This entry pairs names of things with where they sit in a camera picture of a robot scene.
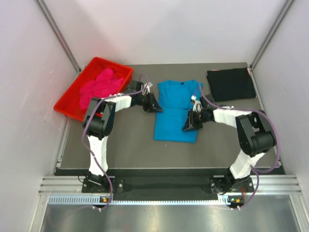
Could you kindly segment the blue t shirt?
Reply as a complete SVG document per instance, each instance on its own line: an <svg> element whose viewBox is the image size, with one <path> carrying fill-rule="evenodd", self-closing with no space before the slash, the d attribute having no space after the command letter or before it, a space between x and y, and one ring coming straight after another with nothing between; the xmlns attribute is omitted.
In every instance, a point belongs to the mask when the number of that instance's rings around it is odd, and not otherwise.
<svg viewBox="0 0 309 232"><path fill-rule="evenodd" d="M195 143L197 131L184 132L189 110L193 108L191 97L200 97L201 82L196 80L158 83L159 105L163 112L156 114L154 140Z"/></svg>

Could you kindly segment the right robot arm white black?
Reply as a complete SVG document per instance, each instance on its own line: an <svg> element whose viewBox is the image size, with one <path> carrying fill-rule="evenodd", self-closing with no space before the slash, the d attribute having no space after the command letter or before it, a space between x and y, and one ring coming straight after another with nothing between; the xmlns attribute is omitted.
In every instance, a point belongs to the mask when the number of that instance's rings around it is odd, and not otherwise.
<svg viewBox="0 0 309 232"><path fill-rule="evenodd" d="M203 128L206 122L221 123L237 130L240 152L228 168L224 183L230 191L237 191L250 176L252 167L276 144L274 130L262 110L242 111L231 107L189 110L184 132Z"/></svg>

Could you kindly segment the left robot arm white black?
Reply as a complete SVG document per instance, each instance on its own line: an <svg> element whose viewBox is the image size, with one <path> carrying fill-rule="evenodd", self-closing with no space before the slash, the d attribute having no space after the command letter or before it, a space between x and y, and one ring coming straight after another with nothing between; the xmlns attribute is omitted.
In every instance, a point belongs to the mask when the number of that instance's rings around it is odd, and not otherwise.
<svg viewBox="0 0 309 232"><path fill-rule="evenodd" d="M85 176L98 191L106 191L110 184L107 177L107 140L113 129L115 113L136 105L148 113L163 112L152 92L118 93L103 99L94 97L90 100L83 121L82 135L82 141L85 136L88 138L87 149L90 152L90 167Z"/></svg>

